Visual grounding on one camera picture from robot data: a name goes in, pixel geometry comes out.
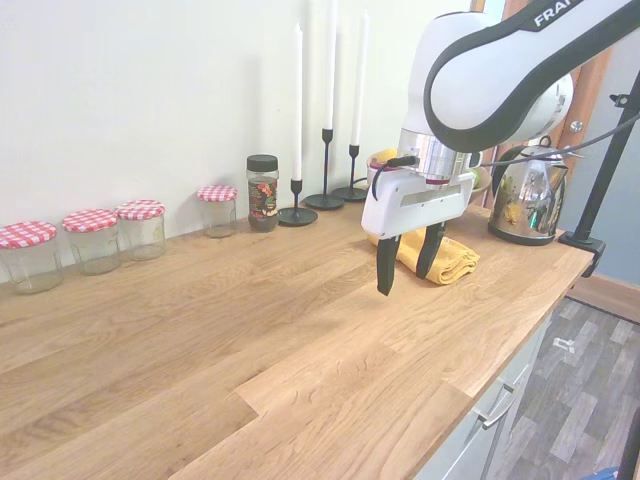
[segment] candle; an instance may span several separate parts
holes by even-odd
[[[293,30],[295,51],[295,118],[293,132],[293,169],[291,180],[302,180],[302,43],[303,33],[300,24]]]
[[[338,35],[338,1],[329,1],[327,36],[327,108],[324,128],[333,130],[333,95],[336,76],[336,37]]]
[[[369,12],[362,16],[360,52],[358,54],[358,71],[356,79],[356,95],[353,104],[353,125],[351,128],[351,145],[360,145],[360,129],[362,126],[362,102],[364,100],[364,78],[367,71],[367,51],[369,50]]]

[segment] candle holder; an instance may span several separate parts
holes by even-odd
[[[291,191],[294,196],[293,208],[283,208],[278,212],[280,225],[287,227],[303,227],[313,223],[318,214],[308,208],[298,208],[298,195],[302,191],[302,180],[291,180]]]
[[[344,200],[327,194],[327,176],[329,175],[329,144],[333,140],[333,129],[322,129],[322,141],[324,142],[324,188],[322,193],[311,195],[304,199],[311,208],[316,210],[337,210],[344,206]]]
[[[360,154],[360,145],[349,145],[349,156],[351,157],[351,180],[348,187],[336,188],[332,195],[342,198],[346,202],[364,202],[367,199],[367,191],[361,188],[354,188],[353,181],[356,171],[356,158]]]

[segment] cabinet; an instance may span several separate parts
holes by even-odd
[[[416,480],[491,480],[499,466],[549,319],[531,336]]]

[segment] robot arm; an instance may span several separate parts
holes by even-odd
[[[469,153],[551,131],[571,103],[567,74],[639,27],[640,0],[537,0],[497,25],[482,13],[429,24],[398,146],[398,157],[416,157],[416,165],[380,175],[362,218],[380,239],[379,291],[391,289],[401,235],[435,226],[418,261],[418,275],[428,272],[445,222],[469,202]],[[488,63],[498,68],[478,77]]]

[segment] gray vinyl floor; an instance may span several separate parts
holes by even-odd
[[[573,353],[556,338],[573,341]],[[617,466],[638,407],[640,326],[563,300],[495,480],[578,480]]]

